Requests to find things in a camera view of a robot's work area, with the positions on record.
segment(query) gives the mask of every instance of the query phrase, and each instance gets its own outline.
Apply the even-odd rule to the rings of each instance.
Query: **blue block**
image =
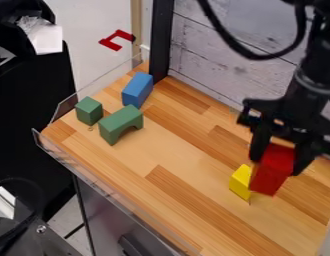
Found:
[[[137,72],[122,91],[122,103],[125,106],[132,104],[134,107],[140,109],[152,90],[153,76]]]

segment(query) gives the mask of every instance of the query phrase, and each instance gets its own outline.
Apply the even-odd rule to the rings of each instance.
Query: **green block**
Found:
[[[128,105],[99,122],[100,135],[113,146],[120,134],[131,126],[143,128],[144,119],[142,112],[133,105]]]
[[[76,104],[77,119],[87,125],[94,125],[103,117],[102,104],[90,97],[85,97]]]

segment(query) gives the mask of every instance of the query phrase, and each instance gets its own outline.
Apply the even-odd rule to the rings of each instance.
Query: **yellow block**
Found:
[[[243,164],[233,173],[229,181],[229,189],[246,201],[251,196],[248,189],[251,173],[251,168]]]

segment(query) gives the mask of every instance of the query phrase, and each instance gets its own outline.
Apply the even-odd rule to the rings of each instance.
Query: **screw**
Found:
[[[36,231],[38,234],[44,234],[46,231],[46,227],[44,225],[39,225]]]

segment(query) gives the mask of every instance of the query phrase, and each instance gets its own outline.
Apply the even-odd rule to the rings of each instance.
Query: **toy block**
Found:
[[[111,146],[119,140],[123,131],[132,126],[137,129],[144,126],[143,113],[133,105],[128,105],[99,121],[100,135]]]
[[[140,109],[152,90],[153,76],[137,72],[122,91],[122,103],[124,106],[132,104],[134,107]]]
[[[293,172],[295,151],[269,144],[260,163],[253,168],[250,190],[274,196]]]
[[[251,191],[248,189],[251,168],[245,164],[241,165],[230,178],[229,189],[245,201],[249,201]]]
[[[77,119],[87,125],[94,125],[103,117],[102,104],[90,97],[85,97],[76,104]]]

